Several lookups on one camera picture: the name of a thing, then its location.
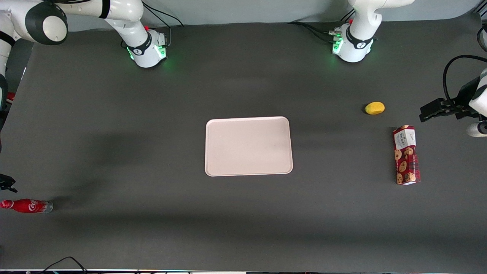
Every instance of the coca-cola bottle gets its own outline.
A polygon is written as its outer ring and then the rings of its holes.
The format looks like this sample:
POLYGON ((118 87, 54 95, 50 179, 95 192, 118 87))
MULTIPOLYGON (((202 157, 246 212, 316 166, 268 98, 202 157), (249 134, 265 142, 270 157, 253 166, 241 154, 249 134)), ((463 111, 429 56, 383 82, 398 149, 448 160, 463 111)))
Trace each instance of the coca-cola bottle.
POLYGON ((22 213, 49 213, 53 210, 53 203, 32 199, 4 200, 0 203, 0 208, 11 208, 22 213))

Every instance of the coca-cola logo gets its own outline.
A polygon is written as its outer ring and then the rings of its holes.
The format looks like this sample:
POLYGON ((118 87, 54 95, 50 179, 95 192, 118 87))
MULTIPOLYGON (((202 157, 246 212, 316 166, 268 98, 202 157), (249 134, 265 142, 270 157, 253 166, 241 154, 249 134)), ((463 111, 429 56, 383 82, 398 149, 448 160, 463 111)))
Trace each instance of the coca-cola logo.
POLYGON ((31 203, 29 205, 29 211, 34 211, 36 210, 36 205, 37 205, 37 201, 35 200, 31 200, 31 203))

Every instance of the white wall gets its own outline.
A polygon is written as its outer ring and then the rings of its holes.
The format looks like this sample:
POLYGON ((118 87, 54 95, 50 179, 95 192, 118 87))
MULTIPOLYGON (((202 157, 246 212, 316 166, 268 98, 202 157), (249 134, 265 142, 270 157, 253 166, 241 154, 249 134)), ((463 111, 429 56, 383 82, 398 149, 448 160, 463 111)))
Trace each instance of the white wall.
MULTIPOLYGON (((144 0, 156 9, 176 15, 187 25, 229 24, 247 22, 338 21, 351 7, 347 0, 144 0)), ((460 16, 482 0, 416 0, 409 6, 383 9, 385 21, 438 20, 460 16)), ((164 17, 167 23, 177 21, 164 17)), ((142 22, 162 26, 145 11, 142 22)), ((110 28, 104 20, 68 15, 70 31, 110 28)))

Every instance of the yellow lemon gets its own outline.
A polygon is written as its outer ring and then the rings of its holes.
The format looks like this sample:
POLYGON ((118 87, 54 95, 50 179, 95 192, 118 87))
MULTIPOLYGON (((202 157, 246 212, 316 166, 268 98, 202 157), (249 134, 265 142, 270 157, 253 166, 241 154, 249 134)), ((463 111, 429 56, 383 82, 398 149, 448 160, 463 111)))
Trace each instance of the yellow lemon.
POLYGON ((381 102, 372 102, 365 107, 365 112, 370 115, 376 115, 384 112, 386 107, 381 102))

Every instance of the red cookie box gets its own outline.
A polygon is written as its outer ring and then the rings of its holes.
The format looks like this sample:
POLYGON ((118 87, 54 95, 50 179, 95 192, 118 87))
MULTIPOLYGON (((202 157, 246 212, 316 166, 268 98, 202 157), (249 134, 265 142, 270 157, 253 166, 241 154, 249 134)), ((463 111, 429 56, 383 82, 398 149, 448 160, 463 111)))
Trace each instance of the red cookie box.
POLYGON ((410 185, 420 182, 414 127, 404 125, 393 131, 393 137, 397 184, 410 185))

